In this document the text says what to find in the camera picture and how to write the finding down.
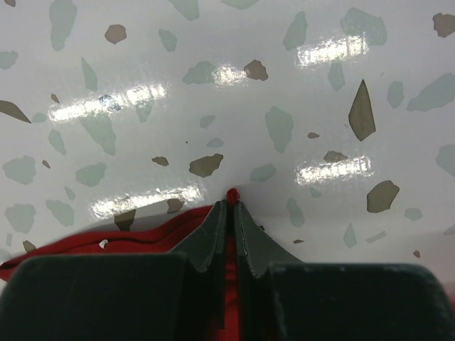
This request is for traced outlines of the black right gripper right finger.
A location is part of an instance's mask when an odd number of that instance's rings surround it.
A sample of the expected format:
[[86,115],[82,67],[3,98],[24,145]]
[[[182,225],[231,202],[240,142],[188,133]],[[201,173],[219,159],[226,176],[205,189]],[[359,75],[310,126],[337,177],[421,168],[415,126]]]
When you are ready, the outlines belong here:
[[242,340],[453,340],[454,311],[417,264],[305,263],[233,208]]

